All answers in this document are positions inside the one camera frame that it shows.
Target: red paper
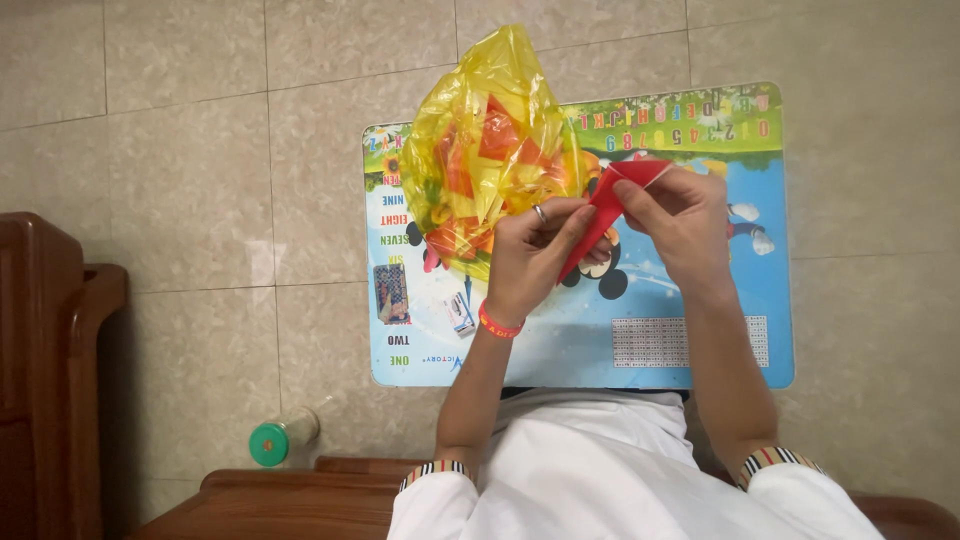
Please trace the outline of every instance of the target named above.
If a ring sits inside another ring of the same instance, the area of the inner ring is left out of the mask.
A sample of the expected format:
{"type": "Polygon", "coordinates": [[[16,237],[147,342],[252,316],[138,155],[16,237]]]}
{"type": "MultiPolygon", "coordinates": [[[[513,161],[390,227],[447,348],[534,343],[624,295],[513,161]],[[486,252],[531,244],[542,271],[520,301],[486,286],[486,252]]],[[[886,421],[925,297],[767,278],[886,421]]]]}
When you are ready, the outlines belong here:
{"type": "Polygon", "coordinates": [[[619,161],[607,166],[607,169],[600,176],[600,181],[593,191],[593,196],[590,197],[590,203],[597,207],[596,213],[593,214],[593,221],[590,223],[587,233],[570,252],[557,283],[561,282],[577,266],[577,263],[587,255],[593,244],[596,244],[597,240],[613,225],[616,218],[623,214],[623,205],[620,204],[620,200],[613,193],[613,185],[620,180],[629,180],[646,189],[647,185],[652,184],[654,180],[659,178],[669,166],[669,160],[619,161]]]}

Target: striped cuff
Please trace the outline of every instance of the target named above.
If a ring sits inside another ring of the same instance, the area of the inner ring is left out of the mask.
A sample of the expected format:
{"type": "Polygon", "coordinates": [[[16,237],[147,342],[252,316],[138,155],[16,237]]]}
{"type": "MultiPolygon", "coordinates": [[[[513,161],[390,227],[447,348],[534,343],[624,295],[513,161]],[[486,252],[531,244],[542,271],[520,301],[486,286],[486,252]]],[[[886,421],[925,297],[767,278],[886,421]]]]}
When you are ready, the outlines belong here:
{"type": "Polygon", "coordinates": [[[817,465],[802,455],[796,452],[790,452],[785,448],[768,446],[767,448],[761,448],[753,454],[750,454],[750,457],[747,458],[747,461],[744,462],[743,467],[740,469],[740,478],[736,479],[736,486],[743,491],[747,491],[750,480],[757,471],[778,463],[796,463],[797,465],[803,465],[829,478],[828,474],[820,468],[820,465],[817,465]]]}
{"type": "Polygon", "coordinates": [[[407,475],[407,478],[403,479],[403,481],[400,483],[400,491],[410,487],[410,484],[414,483],[418,479],[423,478],[424,475],[445,472],[461,473],[470,481],[473,481],[473,475],[463,463],[460,461],[454,461],[452,459],[441,459],[440,461],[434,461],[433,463],[424,463],[420,467],[414,469],[414,471],[407,475]]]}

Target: white clothing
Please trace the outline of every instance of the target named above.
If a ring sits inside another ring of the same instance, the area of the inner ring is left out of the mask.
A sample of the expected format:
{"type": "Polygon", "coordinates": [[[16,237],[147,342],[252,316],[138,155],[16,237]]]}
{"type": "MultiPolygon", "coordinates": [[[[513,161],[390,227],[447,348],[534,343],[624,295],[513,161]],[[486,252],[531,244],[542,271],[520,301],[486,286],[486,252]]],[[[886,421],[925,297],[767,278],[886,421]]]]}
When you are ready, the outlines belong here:
{"type": "Polygon", "coordinates": [[[525,392],[501,404],[477,485],[416,479],[388,539],[882,539],[803,465],[760,469],[747,493],[702,473],[685,431],[676,393],[525,392]]]}

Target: educational placemat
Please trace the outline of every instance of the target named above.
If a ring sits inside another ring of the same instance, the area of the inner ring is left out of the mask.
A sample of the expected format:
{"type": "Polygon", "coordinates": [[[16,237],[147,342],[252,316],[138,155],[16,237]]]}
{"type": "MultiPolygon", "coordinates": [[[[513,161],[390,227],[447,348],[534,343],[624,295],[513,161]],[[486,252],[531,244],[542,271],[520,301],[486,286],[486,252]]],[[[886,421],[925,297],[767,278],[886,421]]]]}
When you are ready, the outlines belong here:
{"type": "MultiPolygon", "coordinates": [[[[563,107],[598,178],[646,155],[727,181],[730,266],[754,354],[771,387],[794,375],[780,90],[772,83],[563,107]]],[[[363,133],[371,370],[396,386],[449,386],[476,332],[487,284],[426,248],[400,188],[410,124],[363,133]]],[[[653,243],[618,219],[605,264],[581,265],[527,319],[508,386],[688,388],[684,307],[653,243]]]]}

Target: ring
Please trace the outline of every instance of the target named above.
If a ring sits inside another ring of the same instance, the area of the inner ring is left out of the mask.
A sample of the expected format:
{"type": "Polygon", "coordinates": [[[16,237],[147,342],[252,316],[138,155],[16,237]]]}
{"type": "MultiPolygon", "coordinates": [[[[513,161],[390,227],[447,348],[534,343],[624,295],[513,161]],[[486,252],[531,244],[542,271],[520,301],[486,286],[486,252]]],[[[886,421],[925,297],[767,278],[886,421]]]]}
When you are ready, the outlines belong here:
{"type": "Polygon", "coordinates": [[[546,225],[546,214],[543,213],[540,205],[534,205],[534,211],[537,213],[537,216],[540,217],[540,221],[543,222],[543,225],[546,225]]]}

